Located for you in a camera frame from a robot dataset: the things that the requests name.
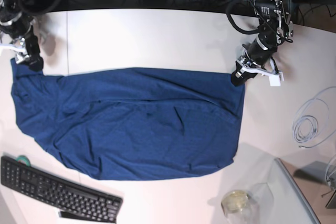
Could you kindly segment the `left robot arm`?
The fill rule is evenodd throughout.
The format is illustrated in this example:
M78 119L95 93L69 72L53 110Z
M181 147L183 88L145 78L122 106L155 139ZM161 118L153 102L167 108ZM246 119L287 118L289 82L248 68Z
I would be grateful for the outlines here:
M255 30L244 30L232 18L233 7L242 1L232 0L227 5L226 16L236 31L244 35L256 35L256 38L242 46L231 82L236 87L242 86L247 80L260 74L268 77L272 87L279 87L284 81L284 74L278 69L273 55L283 43L293 42L291 15L285 11L282 0L247 0L254 9L259 26Z

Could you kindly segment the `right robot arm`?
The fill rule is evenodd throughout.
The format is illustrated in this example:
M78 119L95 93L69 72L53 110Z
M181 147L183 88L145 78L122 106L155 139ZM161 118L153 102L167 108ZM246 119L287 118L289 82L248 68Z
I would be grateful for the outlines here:
M41 71L44 60L40 56L38 37L34 32L36 17L54 11L62 0L1 0L1 35L11 42L1 42L2 50L15 53L15 63L32 71Z

